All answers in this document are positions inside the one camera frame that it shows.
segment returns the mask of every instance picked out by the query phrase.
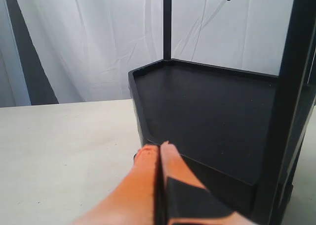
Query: black frame post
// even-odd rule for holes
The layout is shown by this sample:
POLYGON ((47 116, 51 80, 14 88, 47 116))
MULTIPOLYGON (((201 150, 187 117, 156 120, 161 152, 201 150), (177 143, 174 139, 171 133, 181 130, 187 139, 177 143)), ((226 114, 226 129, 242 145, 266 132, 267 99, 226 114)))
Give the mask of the black frame post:
POLYGON ((316 0, 294 0, 252 219, 270 222, 315 34, 316 0))
POLYGON ((171 59, 172 0, 163 0, 163 59, 171 59))

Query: black tray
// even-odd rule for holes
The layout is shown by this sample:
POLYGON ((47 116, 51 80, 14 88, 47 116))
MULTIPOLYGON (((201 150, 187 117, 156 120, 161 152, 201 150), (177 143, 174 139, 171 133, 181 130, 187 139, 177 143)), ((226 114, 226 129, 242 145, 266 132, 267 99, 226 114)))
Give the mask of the black tray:
POLYGON ((215 195, 248 215, 277 77, 173 59, 131 71, 129 82, 142 142, 174 143, 215 195))

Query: black shelving unit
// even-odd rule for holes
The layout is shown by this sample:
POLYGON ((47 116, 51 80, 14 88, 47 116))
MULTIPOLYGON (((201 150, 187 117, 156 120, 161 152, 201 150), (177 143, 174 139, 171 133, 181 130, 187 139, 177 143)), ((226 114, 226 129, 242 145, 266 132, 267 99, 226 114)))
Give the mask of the black shelving unit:
POLYGON ((316 98, 316 0, 293 2, 279 76, 172 59, 171 12, 164 59, 129 72, 142 143, 169 140, 224 203, 280 224, 316 98))

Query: white backdrop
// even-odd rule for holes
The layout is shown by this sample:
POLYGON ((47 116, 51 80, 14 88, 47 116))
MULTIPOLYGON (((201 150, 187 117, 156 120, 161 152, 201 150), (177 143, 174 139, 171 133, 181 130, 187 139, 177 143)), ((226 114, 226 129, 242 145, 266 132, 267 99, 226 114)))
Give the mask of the white backdrop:
MULTIPOLYGON (((18 0, 60 103, 129 98, 162 59, 162 0, 18 0)), ((173 0, 172 56, 278 74, 293 0, 173 0)))

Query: white table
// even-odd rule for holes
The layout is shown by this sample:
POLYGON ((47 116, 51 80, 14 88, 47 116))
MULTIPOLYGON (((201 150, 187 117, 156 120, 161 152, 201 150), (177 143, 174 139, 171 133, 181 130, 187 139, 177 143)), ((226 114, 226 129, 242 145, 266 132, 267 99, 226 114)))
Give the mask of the white table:
MULTIPOLYGON (((316 113, 284 225, 316 221, 316 113)), ((0 224, 67 224, 120 182, 140 148, 131 100, 0 108, 0 224)))

